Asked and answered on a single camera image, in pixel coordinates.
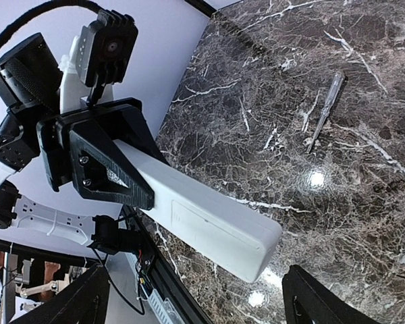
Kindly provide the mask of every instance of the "black bracket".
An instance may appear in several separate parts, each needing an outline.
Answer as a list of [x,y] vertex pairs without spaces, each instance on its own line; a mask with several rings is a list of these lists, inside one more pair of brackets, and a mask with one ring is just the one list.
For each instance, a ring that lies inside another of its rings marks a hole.
[[88,246],[89,248],[95,248],[110,255],[118,252],[138,255],[143,241],[140,233],[119,228],[119,223],[109,216],[96,216],[93,217],[93,221],[96,225],[92,235],[93,243]]
[[109,283],[107,270],[92,266],[54,299],[12,321],[13,324],[104,324]]
[[152,209],[155,193],[114,144],[122,140],[167,164],[136,99],[113,101],[38,123],[49,183],[73,181],[80,196]]
[[287,324],[378,324],[331,293],[298,265],[283,277]]

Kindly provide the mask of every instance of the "marble table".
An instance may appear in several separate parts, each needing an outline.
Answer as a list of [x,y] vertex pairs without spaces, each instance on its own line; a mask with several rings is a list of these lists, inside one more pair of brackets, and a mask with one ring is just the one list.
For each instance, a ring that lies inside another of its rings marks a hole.
[[[306,154],[332,78],[348,82]],[[348,304],[405,324],[405,0],[247,0],[211,20],[158,138],[180,171],[278,221],[252,284],[159,228],[214,323],[285,323],[298,264]]]

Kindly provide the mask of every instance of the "black cable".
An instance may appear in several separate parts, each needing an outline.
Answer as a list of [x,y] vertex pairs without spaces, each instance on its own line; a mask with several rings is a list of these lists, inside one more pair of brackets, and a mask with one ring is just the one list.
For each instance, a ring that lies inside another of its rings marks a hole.
[[[15,271],[17,271],[18,269],[15,269],[15,270],[13,270],[13,271],[11,271],[11,275],[15,272]],[[0,308],[1,308],[1,301],[2,301],[2,299],[3,299],[3,291],[4,291],[4,289],[5,289],[5,287],[7,286],[7,285],[9,285],[13,280],[15,280],[15,278],[18,276],[18,274],[16,273],[14,276],[13,276],[13,278],[12,279],[10,279],[7,283],[5,283],[4,285],[3,285],[3,287],[1,287],[1,292],[0,292]]]
[[[109,283],[113,286],[114,290],[118,293],[118,295],[120,296],[120,298],[121,298],[130,308],[132,308],[134,311],[136,311],[139,315],[142,315],[142,316],[145,315],[145,314],[146,314],[146,311],[145,311],[144,305],[143,305],[143,303],[142,303],[142,298],[141,298],[140,296],[138,296],[138,297],[140,297],[140,308],[141,308],[141,310],[139,310],[139,309],[137,309],[137,308],[119,291],[119,289],[117,288],[117,286],[114,284],[113,280],[111,279],[111,276],[109,275],[109,272],[108,272],[108,270],[107,270],[107,268],[106,268],[106,266],[105,266],[105,262],[102,261],[101,257],[99,256],[99,253],[98,253],[95,249],[92,248],[92,250],[93,250],[93,252],[96,254],[96,257],[98,258],[99,262],[100,262],[100,263],[102,264],[102,266],[105,268],[105,270],[106,270],[106,272],[107,272],[107,275],[108,275]],[[139,294],[140,294],[140,285],[138,284],[138,295],[139,295]]]
[[15,22],[8,25],[6,29],[0,34],[0,49],[6,44],[11,37],[25,24],[31,21],[33,18],[40,16],[41,14],[60,8],[60,7],[69,7],[69,6],[78,6],[89,9],[96,14],[99,10],[102,9],[100,5],[95,2],[88,0],[50,0],[48,2],[42,3],[37,7],[34,7],[28,10],[26,13],[23,13]]

